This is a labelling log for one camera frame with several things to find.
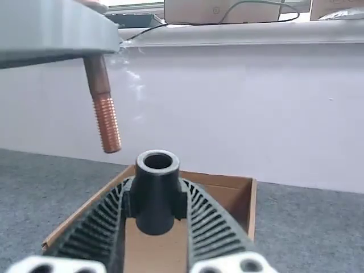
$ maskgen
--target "cardboard box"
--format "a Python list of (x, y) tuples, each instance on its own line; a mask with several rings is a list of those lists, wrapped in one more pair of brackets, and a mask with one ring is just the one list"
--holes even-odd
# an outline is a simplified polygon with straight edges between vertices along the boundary
[[(125, 178), (133, 175), (134, 166), (129, 166), (100, 189), (44, 240), (43, 250), (46, 250), (63, 230), (93, 202)], [(254, 239), (257, 198), (257, 182), (254, 179), (184, 171), (180, 172), (180, 176), (201, 184), (244, 227), (248, 236), (252, 240)], [(176, 220), (172, 230), (165, 235), (148, 236), (139, 231), (134, 219), (128, 219), (125, 238), (124, 272), (185, 272), (187, 267), (186, 220)]]
[(311, 0), (311, 21), (338, 10), (364, 6), (364, 0)]

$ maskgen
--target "copper threaded bolt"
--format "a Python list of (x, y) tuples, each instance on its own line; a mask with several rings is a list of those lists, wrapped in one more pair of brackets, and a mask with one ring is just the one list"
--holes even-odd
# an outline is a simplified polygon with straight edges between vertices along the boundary
[(84, 64), (104, 152), (117, 152), (121, 140), (104, 57), (85, 57)]

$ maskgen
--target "window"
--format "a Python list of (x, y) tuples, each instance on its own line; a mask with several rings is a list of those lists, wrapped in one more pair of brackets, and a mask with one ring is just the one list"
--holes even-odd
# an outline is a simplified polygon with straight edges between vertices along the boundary
[[(109, 13), (152, 13), (160, 19), (164, 19), (163, 1), (161, 0), (107, 0)], [(297, 8), (301, 13), (308, 13), (311, 0), (282, 0), (287, 4)], [(282, 8), (282, 13), (291, 13), (292, 10)]]

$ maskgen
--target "hole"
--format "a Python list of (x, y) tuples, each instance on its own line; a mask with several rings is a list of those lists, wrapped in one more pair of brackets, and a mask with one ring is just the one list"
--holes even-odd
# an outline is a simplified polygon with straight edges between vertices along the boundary
[(263, 270), (262, 265), (255, 260), (243, 260), (240, 267), (243, 272), (261, 272)]
[(30, 273), (51, 273), (51, 272), (52, 272), (52, 266), (48, 264), (42, 264), (34, 268)]
[(165, 154), (150, 155), (145, 158), (144, 164), (152, 169), (165, 169), (172, 165), (172, 158)]
[(84, 268), (84, 269), (78, 270), (76, 273), (96, 273), (96, 272), (94, 269)]
[(208, 268), (203, 268), (202, 270), (200, 270), (199, 273), (220, 273), (220, 270), (213, 267), (208, 267)]

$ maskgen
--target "wire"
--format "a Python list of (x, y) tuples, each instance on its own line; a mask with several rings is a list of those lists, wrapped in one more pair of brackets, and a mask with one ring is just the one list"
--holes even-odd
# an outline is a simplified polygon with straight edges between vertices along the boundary
[(296, 16), (293, 18), (289, 18), (286, 20), (281, 20), (281, 21), (272, 21), (272, 22), (265, 22), (265, 23), (282, 23), (282, 22), (289, 22), (292, 20), (297, 19), (300, 16), (300, 11), (298, 9), (296, 9), (295, 7), (292, 7), (291, 5), (287, 4), (287, 3), (282, 3), (282, 2), (273, 2), (273, 1), (268, 1), (268, 0), (241, 0), (239, 2), (236, 2), (234, 5), (232, 5), (231, 7), (229, 7), (229, 9), (227, 10), (227, 12), (225, 13), (225, 15), (222, 17), (222, 19), (220, 20), (220, 22), (218, 24), (222, 24), (224, 22), (224, 20), (226, 19), (226, 17), (228, 17), (228, 15), (230, 14), (230, 12), (238, 5), (244, 4), (244, 3), (257, 3), (257, 4), (267, 4), (267, 5), (273, 5), (273, 6), (280, 6), (280, 7), (287, 7), (291, 10), (293, 10), (296, 13)]
[[(265, 22), (265, 23), (290, 22), (290, 21), (293, 21), (293, 20), (297, 19), (300, 16), (300, 11), (297, 8), (295, 8), (295, 7), (293, 7), (293, 6), (285, 3), (284, 0), (282, 2), (274, 2), (274, 1), (269, 1), (269, 0), (241, 0), (239, 2), (236, 2), (231, 7), (229, 7), (229, 9), (227, 10), (227, 12), (224, 14), (224, 16), (222, 17), (222, 19), (217, 24), (223, 24), (224, 23), (224, 20), (226, 19), (226, 17), (228, 17), (228, 15), (230, 14), (230, 12), (234, 8), (236, 8), (237, 6), (239, 6), (241, 4), (244, 4), (244, 3), (256, 3), (256, 4), (266, 4), (266, 5), (279, 6), (280, 7), (280, 10), (282, 9), (282, 7), (287, 7), (287, 8), (291, 9), (292, 11), (294, 11), (296, 13), (296, 16), (293, 17), (293, 18), (289, 18), (289, 19), (285, 19), (285, 20), (280, 20), (280, 21)], [(207, 24), (191, 24), (191, 23), (178, 23), (178, 24), (186, 24), (186, 25), (191, 25), (191, 26), (205, 26), (205, 25), (207, 25)], [(122, 44), (124, 42), (127, 42), (127, 41), (134, 40), (135, 38), (141, 36), (142, 34), (144, 34), (146, 32), (149, 32), (149, 31), (152, 31), (152, 30), (155, 30), (156, 28), (165, 27), (165, 26), (168, 26), (168, 25), (169, 25), (168, 23), (165, 23), (165, 24), (160, 24), (160, 25), (155, 26), (155, 27), (147, 28), (146, 30), (141, 31), (140, 33), (137, 33), (137, 34), (133, 35), (132, 37), (129, 37), (126, 40), (123, 40), (122, 42), (120, 42), (120, 44)]]
[(159, 27), (165, 27), (165, 26), (167, 26), (167, 25), (169, 25), (169, 24), (168, 24), (168, 23), (166, 23), (166, 24), (159, 24), (158, 26), (154, 26), (154, 27), (147, 28), (146, 30), (141, 31), (141, 32), (139, 32), (139, 33), (137, 33), (137, 34), (133, 35), (132, 37), (129, 37), (129, 38), (127, 38), (126, 40), (123, 40), (123, 41), (122, 41), (122, 42), (120, 42), (120, 43), (122, 44), (122, 43), (124, 43), (124, 42), (134, 40), (135, 38), (137, 38), (137, 37), (141, 36), (141, 35), (142, 35), (142, 34), (144, 34), (144, 33), (147, 33), (147, 32), (149, 32), (149, 31), (151, 31), (151, 30), (155, 30), (156, 28), (159, 28)]

